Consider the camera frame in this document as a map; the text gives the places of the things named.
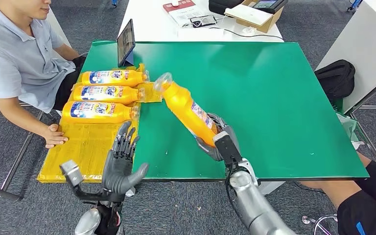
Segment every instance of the person's hand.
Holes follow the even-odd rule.
[[[63,132],[57,130],[58,124],[52,124],[41,135],[46,139],[46,148],[53,148],[56,144],[64,144],[64,142],[69,140],[63,136]]]
[[[208,116],[215,122],[215,124],[217,124],[217,127],[221,131],[226,131],[227,134],[229,134],[229,136],[231,137],[231,140],[233,141],[234,145],[237,147],[238,152],[240,153],[240,148],[238,147],[237,136],[235,135],[235,132],[232,129],[232,127],[227,125],[226,122],[222,118],[217,116],[216,114],[209,113]],[[212,159],[218,162],[223,160],[223,157],[221,156],[217,148],[206,144],[200,137],[196,137],[195,139],[197,140],[198,146],[206,154],[208,154]]]

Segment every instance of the black case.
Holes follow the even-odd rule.
[[[209,0],[208,9],[211,12],[224,15],[226,8],[233,8],[244,0]]]

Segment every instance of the yellow bottle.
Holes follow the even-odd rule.
[[[119,85],[134,87],[139,83],[149,81],[148,71],[110,70],[88,71],[81,75],[84,85]]]
[[[63,117],[75,123],[122,123],[139,117],[139,107],[123,104],[70,101],[63,108]]]
[[[134,101],[144,101],[145,89],[133,89],[124,86],[75,86],[73,99],[77,101],[102,101],[120,104],[130,104]]]
[[[172,81],[171,73],[159,77],[154,83],[154,89],[162,93],[168,108],[194,136],[215,147],[212,141],[218,133],[215,122],[192,100],[186,88]]]

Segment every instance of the yellow board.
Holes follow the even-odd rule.
[[[136,88],[145,88],[146,103],[162,101],[162,96],[153,90],[153,82],[138,84]],[[129,104],[129,107],[134,105],[140,107],[140,103]],[[107,152],[112,148],[121,125],[68,123],[61,119],[59,131],[64,132],[69,140],[48,151],[37,180],[41,183],[64,183],[66,178],[61,173],[60,164],[73,160],[80,167],[85,183],[100,183]],[[138,125],[138,120],[132,121],[132,127],[136,128],[134,137],[138,133]]]

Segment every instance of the silver robotic forearm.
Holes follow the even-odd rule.
[[[296,235],[290,230],[259,191],[250,162],[243,158],[231,136],[222,131],[213,137],[226,165],[231,187],[238,198],[239,213],[251,235]]]
[[[296,235],[261,194],[250,173],[244,170],[233,173],[230,185],[237,194],[239,212],[251,235]]]

